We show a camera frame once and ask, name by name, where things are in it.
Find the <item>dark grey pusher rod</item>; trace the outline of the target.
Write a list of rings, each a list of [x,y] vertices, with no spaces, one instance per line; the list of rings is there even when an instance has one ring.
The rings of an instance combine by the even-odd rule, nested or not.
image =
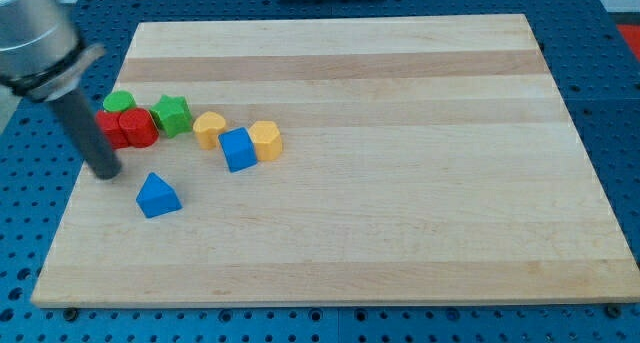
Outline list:
[[[96,178],[108,180],[121,172],[122,164],[81,89],[73,89],[48,105]]]

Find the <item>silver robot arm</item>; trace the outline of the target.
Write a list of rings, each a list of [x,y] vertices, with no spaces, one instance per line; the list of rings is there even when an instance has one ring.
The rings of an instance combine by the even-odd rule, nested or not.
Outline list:
[[[80,88],[104,54],[103,45],[86,43],[59,0],[1,0],[1,84],[48,104],[94,175],[108,180],[121,162]]]

